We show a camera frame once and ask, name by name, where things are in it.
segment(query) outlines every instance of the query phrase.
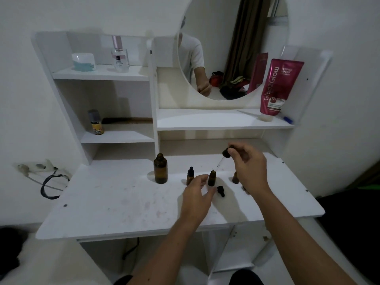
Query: wall socket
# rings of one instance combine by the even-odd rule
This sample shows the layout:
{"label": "wall socket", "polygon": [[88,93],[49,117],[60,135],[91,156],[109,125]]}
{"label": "wall socket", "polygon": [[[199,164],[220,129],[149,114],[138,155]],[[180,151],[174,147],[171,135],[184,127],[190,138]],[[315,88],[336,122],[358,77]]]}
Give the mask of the wall socket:
{"label": "wall socket", "polygon": [[54,166],[50,162],[50,160],[45,159],[45,161],[36,161],[36,162],[22,162],[14,164],[16,169],[23,173],[22,169],[20,169],[20,165],[26,165],[29,168],[29,172],[37,173],[37,172],[54,172]]}

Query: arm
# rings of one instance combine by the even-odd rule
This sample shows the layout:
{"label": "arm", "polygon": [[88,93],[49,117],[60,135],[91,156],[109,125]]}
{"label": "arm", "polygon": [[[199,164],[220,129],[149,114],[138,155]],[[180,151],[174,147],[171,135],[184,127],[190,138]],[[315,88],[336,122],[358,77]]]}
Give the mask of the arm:
{"label": "arm", "polygon": [[258,204],[293,282],[296,285],[356,284],[272,193],[264,154],[244,143],[230,145],[236,148],[229,148],[228,152],[234,159],[237,176]]}
{"label": "arm", "polygon": [[128,282],[128,285],[174,284],[187,242],[206,217],[216,188],[202,196],[201,188],[208,175],[195,177],[183,192],[183,203],[179,219],[162,242],[152,259]]}
{"label": "arm", "polygon": [[208,97],[211,93],[211,84],[206,76],[204,67],[198,67],[194,69],[195,80],[197,81],[198,92],[203,96]]}

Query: dropper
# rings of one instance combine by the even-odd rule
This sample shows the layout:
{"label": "dropper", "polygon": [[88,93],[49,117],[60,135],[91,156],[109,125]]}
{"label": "dropper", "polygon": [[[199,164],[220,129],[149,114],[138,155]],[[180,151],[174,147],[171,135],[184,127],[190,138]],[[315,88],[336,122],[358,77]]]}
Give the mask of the dropper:
{"label": "dropper", "polygon": [[[228,147],[228,148],[234,148],[234,149],[235,149],[235,146],[234,146],[234,145],[231,145],[231,146]],[[223,157],[222,157],[221,161],[219,162],[217,168],[220,167],[221,163],[223,162],[223,160],[224,160],[225,158],[230,158],[230,157],[231,157],[230,153],[228,153],[228,148],[225,149],[225,150],[222,152]]]}

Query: hand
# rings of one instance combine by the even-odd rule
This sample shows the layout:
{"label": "hand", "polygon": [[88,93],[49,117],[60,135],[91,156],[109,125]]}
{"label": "hand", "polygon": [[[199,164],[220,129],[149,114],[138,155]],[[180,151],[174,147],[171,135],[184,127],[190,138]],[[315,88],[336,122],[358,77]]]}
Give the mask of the hand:
{"label": "hand", "polygon": [[236,148],[229,148],[228,153],[235,162],[240,183],[250,195],[255,197],[257,193],[270,191],[264,154],[245,143],[231,142],[228,145],[234,145]]}
{"label": "hand", "polygon": [[203,81],[199,86],[198,86],[198,92],[201,93],[203,96],[208,97],[211,93],[212,86],[210,82]]}
{"label": "hand", "polygon": [[183,192],[179,219],[188,225],[192,232],[195,232],[206,217],[211,206],[212,197],[216,192],[216,188],[212,187],[202,196],[201,189],[206,184],[208,177],[207,174],[195,177]]}

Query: yellow label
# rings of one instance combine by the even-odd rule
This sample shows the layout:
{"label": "yellow label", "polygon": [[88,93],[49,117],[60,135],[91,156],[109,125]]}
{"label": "yellow label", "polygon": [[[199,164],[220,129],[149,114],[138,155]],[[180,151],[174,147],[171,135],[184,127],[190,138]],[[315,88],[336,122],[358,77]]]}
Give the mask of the yellow label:
{"label": "yellow label", "polygon": [[101,123],[92,124],[92,129],[94,130],[95,135],[102,135],[104,133],[103,126]]}

